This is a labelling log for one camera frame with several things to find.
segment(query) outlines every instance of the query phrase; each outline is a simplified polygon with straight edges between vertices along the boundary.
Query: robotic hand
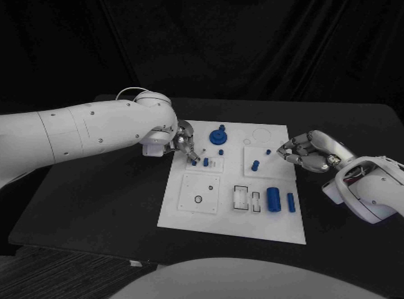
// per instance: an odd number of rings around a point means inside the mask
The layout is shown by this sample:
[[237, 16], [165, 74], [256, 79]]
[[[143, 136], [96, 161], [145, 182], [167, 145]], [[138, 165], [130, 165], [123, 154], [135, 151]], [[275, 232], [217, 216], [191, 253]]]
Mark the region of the robotic hand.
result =
[[323, 190], [337, 204], [346, 202], [363, 220], [377, 223], [396, 212], [404, 217], [404, 165], [386, 157], [357, 158], [318, 130], [292, 138], [278, 153], [312, 172], [340, 171]]
[[194, 160], [194, 128], [171, 99], [145, 91], [135, 101], [96, 102], [0, 115], [0, 189], [41, 167], [143, 144], [143, 155], [182, 151]]

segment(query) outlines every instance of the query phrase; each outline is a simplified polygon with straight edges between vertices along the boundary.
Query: black backdrop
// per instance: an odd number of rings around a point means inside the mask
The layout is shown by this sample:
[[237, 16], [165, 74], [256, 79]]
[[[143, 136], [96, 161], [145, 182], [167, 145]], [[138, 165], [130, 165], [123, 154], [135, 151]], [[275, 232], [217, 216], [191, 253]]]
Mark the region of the black backdrop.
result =
[[[139, 85], [172, 97], [386, 103], [404, 122], [404, 1], [0, 1], [0, 114]], [[0, 192], [0, 254], [47, 173]]]

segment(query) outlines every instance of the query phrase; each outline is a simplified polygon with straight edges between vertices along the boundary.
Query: black table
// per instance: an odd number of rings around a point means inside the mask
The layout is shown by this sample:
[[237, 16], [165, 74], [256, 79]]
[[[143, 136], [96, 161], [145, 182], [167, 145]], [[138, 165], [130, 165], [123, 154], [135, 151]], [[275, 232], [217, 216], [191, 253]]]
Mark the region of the black table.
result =
[[[115, 95], [97, 100], [113, 100]], [[386, 105], [174, 98], [184, 120], [288, 125], [294, 137], [323, 130], [362, 156], [404, 163], [404, 127]], [[172, 264], [207, 257], [266, 260], [404, 298], [404, 218], [369, 224], [324, 195], [336, 172], [297, 167], [308, 245], [158, 227], [172, 154], [142, 146], [52, 167], [10, 235], [15, 244]]]

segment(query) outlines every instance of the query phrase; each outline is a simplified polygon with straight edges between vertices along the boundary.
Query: gray floor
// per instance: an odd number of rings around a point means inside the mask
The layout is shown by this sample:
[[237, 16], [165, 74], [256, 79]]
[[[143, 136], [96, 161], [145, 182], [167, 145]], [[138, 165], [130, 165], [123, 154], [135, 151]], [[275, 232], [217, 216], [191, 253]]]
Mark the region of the gray floor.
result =
[[109, 298], [158, 268], [130, 261], [60, 250], [22, 247], [0, 257], [0, 298]]

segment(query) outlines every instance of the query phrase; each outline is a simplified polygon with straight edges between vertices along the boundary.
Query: wire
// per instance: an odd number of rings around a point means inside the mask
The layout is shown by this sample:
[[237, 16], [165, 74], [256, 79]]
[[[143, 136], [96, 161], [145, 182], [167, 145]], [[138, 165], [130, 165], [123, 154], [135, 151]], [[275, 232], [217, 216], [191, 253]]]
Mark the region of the wire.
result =
[[119, 92], [117, 97], [116, 97], [116, 101], [119, 101], [119, 97], [122, 96], [122, 93], [123, 93], [126, 90], [130, 90], [130, 89], [142, 89], [142, 90], [145, 90], [143, 92], [149, 92], [149, 90], [145, 89], [145, 88], [142, 88], [142, 87], [128, 87], [128, 88], [125, 88], [125, 89]]
[[377, 157], [380, 158], [382, 160], [390, 162], [392, 164], [395, 164], [399, 168], [403, 167], [404, 168], [404, 165], [402, 163], [399, 163], [398, 161], [395, 161], [393, 159], [390, 159], [388, 156], [380, 156]]

